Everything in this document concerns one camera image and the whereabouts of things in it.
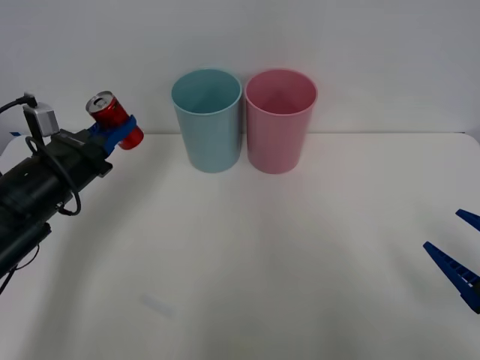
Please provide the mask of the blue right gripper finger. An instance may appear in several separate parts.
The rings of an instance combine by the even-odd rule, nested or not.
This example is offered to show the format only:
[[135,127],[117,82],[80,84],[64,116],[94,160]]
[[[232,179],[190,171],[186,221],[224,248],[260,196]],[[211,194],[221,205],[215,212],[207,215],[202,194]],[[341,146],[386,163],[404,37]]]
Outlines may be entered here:
[[460,293],[460,297],[479,314],[479,276],[426,241],[423,248]]
[[455,214],[461,218],[462,220],[466,221],[470,226],[474,229],[480,231],[480,216],[477,214],[473,214],[469,211],[465,211],[463,209],[458,209]]

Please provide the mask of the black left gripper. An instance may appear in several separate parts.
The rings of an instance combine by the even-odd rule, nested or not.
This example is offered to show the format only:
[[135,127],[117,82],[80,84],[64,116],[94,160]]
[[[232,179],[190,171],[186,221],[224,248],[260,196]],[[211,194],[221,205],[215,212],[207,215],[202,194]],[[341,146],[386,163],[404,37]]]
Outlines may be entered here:
[[50,137],[46,148],[63,166],[77,189],[82,190],[95,178],[103,178],[113,169],[107,158],[136,126],[137,120],[130,115],[123,125],[105,133],[99,124],[77,133],[60,130]]

